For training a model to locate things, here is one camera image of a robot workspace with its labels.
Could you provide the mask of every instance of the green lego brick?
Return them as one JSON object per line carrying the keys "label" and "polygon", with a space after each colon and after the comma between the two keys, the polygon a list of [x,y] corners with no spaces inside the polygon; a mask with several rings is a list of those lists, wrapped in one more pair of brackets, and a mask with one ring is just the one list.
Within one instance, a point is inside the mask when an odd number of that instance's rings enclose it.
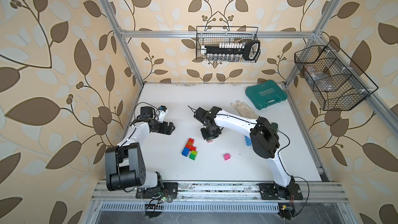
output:
{"label": "green lego brick", "polygon": [[192,160],[195,160],[196,159],[196,155],[192,154],[192,152],[191,152],[191,154],[189,155],[189,158],[192,159]]}

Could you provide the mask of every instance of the mounting plate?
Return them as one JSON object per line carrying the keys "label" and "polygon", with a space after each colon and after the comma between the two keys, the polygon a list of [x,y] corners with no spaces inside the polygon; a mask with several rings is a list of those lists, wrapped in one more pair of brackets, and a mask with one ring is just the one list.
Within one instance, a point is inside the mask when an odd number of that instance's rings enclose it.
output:
{"label": "mounting plate", "polygon": [[[262,200],[280,200],[280,198],[276,196],[277,192],[273,183],[260,183],[258,186],[260,187]],[[292,194],[295,197],[295,200],[303,199],[300,186],[297,183],[293,186]]]}

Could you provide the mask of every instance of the pink lego brick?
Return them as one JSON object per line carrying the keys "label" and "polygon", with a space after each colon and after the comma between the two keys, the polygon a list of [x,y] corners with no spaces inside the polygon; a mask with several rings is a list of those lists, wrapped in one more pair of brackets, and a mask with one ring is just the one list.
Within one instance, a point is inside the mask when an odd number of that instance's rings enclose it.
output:
{"label": "pink lego brick", "polygon": [[231,158],[231,155],[230,155],[230,154],[227,153],[227,154],[224,155],[224,160],[225,160],[225,161],[228,160],[228,159],[230,159],[230,158]]}

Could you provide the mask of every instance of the blue toy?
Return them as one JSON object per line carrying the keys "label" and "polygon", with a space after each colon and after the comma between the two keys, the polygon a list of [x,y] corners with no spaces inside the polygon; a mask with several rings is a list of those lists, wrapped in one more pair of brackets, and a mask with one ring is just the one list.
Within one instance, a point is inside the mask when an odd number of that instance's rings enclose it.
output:
{"label": "blue toy", "polygon": [[190,152],[190,150],[188,148],[184,147],[184,149],[182,150],[182,155],[187,157],[189,152]]}

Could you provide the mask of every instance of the blue lego brick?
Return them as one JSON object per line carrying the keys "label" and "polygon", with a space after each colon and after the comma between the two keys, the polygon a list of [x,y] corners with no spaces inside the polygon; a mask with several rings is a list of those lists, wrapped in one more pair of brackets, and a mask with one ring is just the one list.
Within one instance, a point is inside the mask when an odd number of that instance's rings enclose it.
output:
{"label": "blue lego brick", "polygon": [[247,145],[247,146],[251,146],[251,139],[250,139],[250,137],[245,136],[245,140],[246,140],[246,145]]}
{"label": "blue lego brick", "polygon": [[182,155],[185,156],[185,157],[187,157],[188,154],[189,154],[189,149],[186,148],[186,147],[184,147],[184,149],[182,150]]}

